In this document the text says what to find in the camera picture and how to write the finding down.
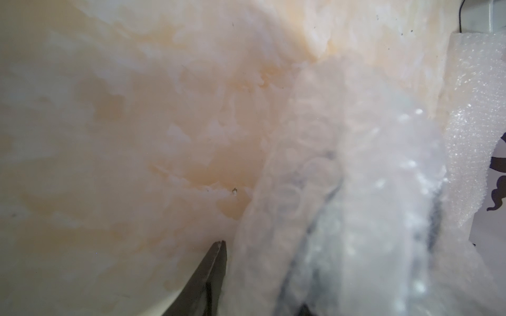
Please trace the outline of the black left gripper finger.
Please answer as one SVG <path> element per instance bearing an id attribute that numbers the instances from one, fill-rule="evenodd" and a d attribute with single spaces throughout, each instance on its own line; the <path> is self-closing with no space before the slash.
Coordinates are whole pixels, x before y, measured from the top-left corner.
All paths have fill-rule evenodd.
<path id="1" fill-rule="evenodd" d="M 227 269 L 227 245 L 212 244 L 188 283 L 163 316 L 216 316 Z"/>

